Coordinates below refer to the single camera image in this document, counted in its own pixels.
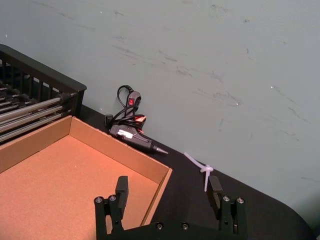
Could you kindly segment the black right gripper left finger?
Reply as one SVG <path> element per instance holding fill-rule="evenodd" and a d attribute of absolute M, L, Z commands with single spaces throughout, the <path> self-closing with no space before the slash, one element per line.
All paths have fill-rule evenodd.
<path fill-rule="evenodd" d="M 115 194 L 108 198 L 97 196 L 94 199 L 95 231 L 97 235 L 107 235 L 106 217 L 111 218 L 111 233 L 124 231 L 122 219 L 129 195 L 128 176 L 120 176 L 115 187 Z"/>

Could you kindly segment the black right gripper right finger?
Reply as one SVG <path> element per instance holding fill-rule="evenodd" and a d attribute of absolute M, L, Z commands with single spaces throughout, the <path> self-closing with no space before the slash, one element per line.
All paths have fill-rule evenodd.
<path fill-rule="evenodd" d="M 246 203 L 242 197 L 232 198 L 224 193 L 217 176 L 209 176 L 207 181 L 207 196 L 219 221 L 220 235 L 247 235 L 248 224 Z"/>

